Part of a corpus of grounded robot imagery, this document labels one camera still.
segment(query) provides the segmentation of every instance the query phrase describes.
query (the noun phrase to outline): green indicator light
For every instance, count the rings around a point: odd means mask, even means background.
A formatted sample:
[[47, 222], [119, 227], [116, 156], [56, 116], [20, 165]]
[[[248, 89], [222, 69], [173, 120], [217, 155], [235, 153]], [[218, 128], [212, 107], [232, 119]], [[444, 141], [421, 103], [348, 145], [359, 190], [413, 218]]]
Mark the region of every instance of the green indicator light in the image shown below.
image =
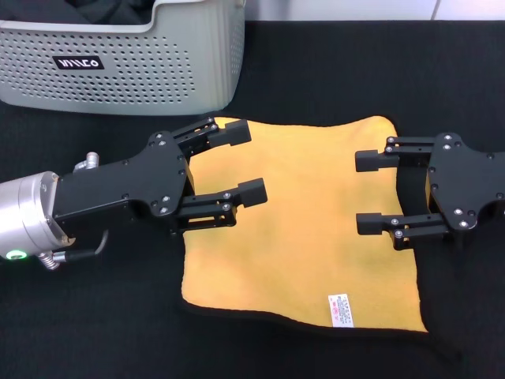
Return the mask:
[[16, 261], [18, 259], [24, 259], [28, 256], [24, 251], [21, 250], [13, 250], [9, 251], [6, 255], [7, 259], [10, 259], [11, 261]]

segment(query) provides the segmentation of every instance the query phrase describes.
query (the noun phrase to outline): white label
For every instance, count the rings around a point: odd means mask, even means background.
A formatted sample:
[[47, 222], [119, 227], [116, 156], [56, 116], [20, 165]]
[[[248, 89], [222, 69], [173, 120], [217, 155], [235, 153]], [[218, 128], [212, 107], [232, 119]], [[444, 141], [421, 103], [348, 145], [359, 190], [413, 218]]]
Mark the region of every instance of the white label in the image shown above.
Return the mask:
[[331, 322], [334, 328], [354, 328], [353, 314], [350, 312], [347, 294], [330, 295]]

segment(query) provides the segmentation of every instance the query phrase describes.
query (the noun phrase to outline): perforated basket wall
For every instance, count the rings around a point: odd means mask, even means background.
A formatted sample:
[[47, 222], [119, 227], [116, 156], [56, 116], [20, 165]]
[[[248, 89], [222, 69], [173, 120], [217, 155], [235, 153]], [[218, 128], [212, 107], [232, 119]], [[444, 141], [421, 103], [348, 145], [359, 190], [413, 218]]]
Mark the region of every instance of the perforated basket wall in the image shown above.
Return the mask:
[[0, 21], [0, 99], [102, 114], [215, 111], [237, 87], [244, 27], [240, 0], [158, 0], [142, 26]]

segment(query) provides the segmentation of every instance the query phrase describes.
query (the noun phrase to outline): gray plastic basket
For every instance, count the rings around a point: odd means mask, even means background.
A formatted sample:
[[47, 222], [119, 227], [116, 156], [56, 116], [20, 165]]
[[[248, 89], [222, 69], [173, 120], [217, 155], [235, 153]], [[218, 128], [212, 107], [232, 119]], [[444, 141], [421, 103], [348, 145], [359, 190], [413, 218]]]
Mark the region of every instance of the gray plastic basket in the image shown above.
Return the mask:
[[233, 98], [245, 0], [157, 0], [150, 24], [0, 21], [0, 99], [100, 114], [202, 114]]

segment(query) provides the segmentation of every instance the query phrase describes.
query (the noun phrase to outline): black logo label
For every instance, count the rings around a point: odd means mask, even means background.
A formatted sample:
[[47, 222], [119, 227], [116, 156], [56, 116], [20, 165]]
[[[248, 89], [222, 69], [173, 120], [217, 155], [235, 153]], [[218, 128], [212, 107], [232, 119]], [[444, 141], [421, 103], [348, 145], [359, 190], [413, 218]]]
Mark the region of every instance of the black logo label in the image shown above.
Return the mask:
[[73, 56], [73, 57], [53, 57], [54, 63], [59, 69], [105, 69], [102, 61], [96, 55]]

